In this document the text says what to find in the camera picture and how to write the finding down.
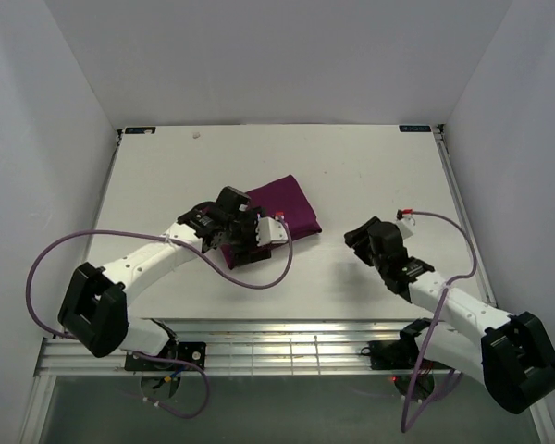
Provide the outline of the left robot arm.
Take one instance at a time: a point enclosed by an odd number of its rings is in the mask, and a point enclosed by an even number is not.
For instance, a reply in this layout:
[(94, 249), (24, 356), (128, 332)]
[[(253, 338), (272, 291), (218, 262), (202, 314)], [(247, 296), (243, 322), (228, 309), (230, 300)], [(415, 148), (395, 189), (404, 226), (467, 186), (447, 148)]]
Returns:
[(123, 258), (80, 265), (68, 284), (58, 322), (97, 358), (116, 350), (160, 356), (171, 346), (170, 330), (159, 321), (129, 314), (145, 290), (210, 250), (227, 245), (263, 260), (263, 248), (282, 238), (282, 227), (264, 208), (226, 187), (215, 201), (195, 205), (163, 234)]

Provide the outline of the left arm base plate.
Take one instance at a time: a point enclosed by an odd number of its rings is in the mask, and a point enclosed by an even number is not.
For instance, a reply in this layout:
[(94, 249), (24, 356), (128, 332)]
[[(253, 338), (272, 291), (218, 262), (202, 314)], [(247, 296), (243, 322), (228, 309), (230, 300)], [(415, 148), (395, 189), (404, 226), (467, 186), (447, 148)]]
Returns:
[[(180, 341), (175, 345), (171, 345), (169, 349), (163, 351), (158, 358), (165, 358), (171, 360), (181, 360), (193, 365), (200, 369), (205, 369), (207, 343), (202, 341)], [(169, 372), (192, 371), (191, 367), (185, 365), (178, 365), (173, 363), (159, 363), (143, 358), (135, 357), (132, 354), (127, 354), (123, 368), (130, 372)]]

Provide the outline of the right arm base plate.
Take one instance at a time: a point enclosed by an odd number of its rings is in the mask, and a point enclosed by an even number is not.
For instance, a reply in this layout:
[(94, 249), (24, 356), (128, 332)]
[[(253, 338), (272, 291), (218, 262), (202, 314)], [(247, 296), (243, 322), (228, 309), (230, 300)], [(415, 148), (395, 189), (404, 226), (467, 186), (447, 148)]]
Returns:
[(404, 345), (399, 339), (368, 341), (360, 350), (372, 370), (413, 370), (418, 353), (416, 345)]

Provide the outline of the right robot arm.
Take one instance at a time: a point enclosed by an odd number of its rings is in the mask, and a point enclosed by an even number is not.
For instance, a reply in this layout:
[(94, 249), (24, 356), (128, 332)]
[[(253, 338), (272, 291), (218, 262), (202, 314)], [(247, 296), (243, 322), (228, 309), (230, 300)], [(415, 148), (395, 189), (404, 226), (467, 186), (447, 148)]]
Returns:
[(482, 302), (409, 255), (404, 242), (412, 234), (411, 215), (401, 210), (395, 222), (372, 217), (344, 236), (390, 292), (430, 313), (404, 327), (396, 340), (369, 342), (372, 367), (441, 364), (481, 383), (509, 413), (545, 398), (555, 390), (555, 349), (541, 320)]

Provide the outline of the purple cloth mat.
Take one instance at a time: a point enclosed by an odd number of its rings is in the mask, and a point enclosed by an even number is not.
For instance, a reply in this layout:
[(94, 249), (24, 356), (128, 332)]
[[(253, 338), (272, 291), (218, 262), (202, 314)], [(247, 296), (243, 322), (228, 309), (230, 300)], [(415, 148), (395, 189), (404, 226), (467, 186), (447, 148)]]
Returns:
[[(251, 206), (262, 207), (266, 216), (282, 214), (294, 241), (322, 232), (313, 207), (292, 175), (249, 190), (246, 194), (251, 198)], [(234, 269), (270, 259), (271, 252), (279, 247), (279, 244), (273, 244), (243, 253), (236, 247), (224, 245), (221, 251), (228, 268)]]

